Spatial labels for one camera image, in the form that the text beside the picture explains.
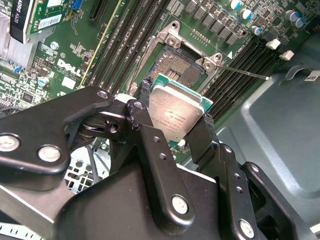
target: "barcode sticker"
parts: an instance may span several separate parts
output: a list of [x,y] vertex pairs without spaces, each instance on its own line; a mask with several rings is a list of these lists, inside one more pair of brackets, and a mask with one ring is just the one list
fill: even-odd
[[62,17],[62,14],[57,15],[57,16],[48,17],[46,19],[42,19],[40,21],[38,29],[43,29],[43,28],[49,27],[53,24],[59,23],[61,20],[61,17]]

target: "chip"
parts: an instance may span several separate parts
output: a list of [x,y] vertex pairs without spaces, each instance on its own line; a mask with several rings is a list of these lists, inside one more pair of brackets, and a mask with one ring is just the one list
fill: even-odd
[[233,29],[233,31],[235,32],[235,33],[237,33],[239,30],[240,30],[240,26],[239,25],[237,25],[237,26],[235,26],[234,27],[234,29]]
[[221,27],[222,27],[222,23],[219,22],[218,20],[216,20],[216,21],[214,22],[213,26],[211,27],[211,31],[217,33],[217,32],[219,32],[219,30],[221,29]]
[[219,32],[218,36],[222,39],[226,39],[230,33],[231,33],[231,30],[224,26],[222,30]]
[[269,14],[270,14],[270,11],[269,11],[269,10],[267,10],[267,11],[265,11],[265,13],[263,14],[263,16],[266,18],[266,17],[268,17],[268,16],[269,16]]
[[218,7],[216,5],[212,5],[212,7],[210,8],[210,13],[213,14],[217,9]]
[[263,24],[265,24],[265,22],[266,22],[266,20],[262,17],[262,16],[260,16],[257,20],[256,20],[256,22],[255,22],[255,24],[258,26],[258,27],[262,27],[263,26]]
[[286,31],[285,35],[290,38],[291,35],[294,34],[294,31],[292,29],[289,29],[288,31]]
[[30,93],[27,93],[26,91],[22,95],[22,100],[31,104],[32,100],[34,99],[34,96],[31,95]]
[[230,26],[234,21],[232,21],[232,19],[228,19],[225,23],[225,25]]
[[218,19],[222,20],[226,14],[224,12],[220,12]]
[[225,42],[232,46],[237,40],[237,35],[230,33],[230,35],[225,39]]
[[206,14],[206,10],[201,6],[197,9],[197,11],[195,11],[193,17],[195,19],[201,20],[205,14]]
[[281,19],[279,17],[276,17],[272,23],[274,26],[278,26],[281,23]]

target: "white label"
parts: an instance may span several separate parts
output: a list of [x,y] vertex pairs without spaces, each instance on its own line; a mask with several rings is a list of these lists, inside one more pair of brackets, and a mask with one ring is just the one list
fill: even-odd
[[53,24],[59,23],[61,20],[61,17],[62,17],[62,14],[57,15],[57,16],[48,17],[46,19],[42,19],[39,23],[38,29],[43,29],[43,28],[49,27]]
[[305,82],[314,82],[320,76],[320,71],[312,71],[304,80]]
[[55,7],[61,5],[62,0],[49,0],[48,4],[46,5],[47,8]]
[[74,81],[71,78],[65,76],[63,78],[63,81],[62,81],[61,85],[64,86],[64,87],[67,87],[68,89],[73,90],[75,88],[76,81]]

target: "connector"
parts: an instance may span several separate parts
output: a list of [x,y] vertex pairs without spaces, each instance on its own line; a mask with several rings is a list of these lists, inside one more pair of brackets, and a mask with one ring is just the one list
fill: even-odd
[[103,17],[110,0],[95,0],[89,18],[98,23]]

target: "black plastic bracket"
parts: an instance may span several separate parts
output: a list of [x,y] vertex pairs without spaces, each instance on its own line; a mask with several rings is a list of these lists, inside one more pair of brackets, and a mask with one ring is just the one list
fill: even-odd
[[241,170],[248,179],[257,225],[267,239],[318,239],[260,167],[246,162]]
[[[110,174],[139,160],[155,222],[171,235],[181,234],[193,223],[195,210],[165,136],[153,127],[148,109],[140,101],[129,100],[125,114],[131,131],[112,162]],[[174,208],[175,196],[186,202],[185,214]]]
[[[79,124],[85,117],[108,110],[113,100],[102,89],[90,86],[1,119],[0,136],[14,136],[18,147],[0,151],[0,182],[35,191],[57,187],[70,164],[67,143],[73,141]],[[45,146],[54,146],[59,159],[40,159],[39,150]]]
[[[221,237],[226,240],[260,239],[246,175],[238,168],[232,149],[219,143],[213,123],[201,117],[187,141],[199,172],[214,178],[219,185]],[[243,221],[251,226],[246,234],[241,228]]]

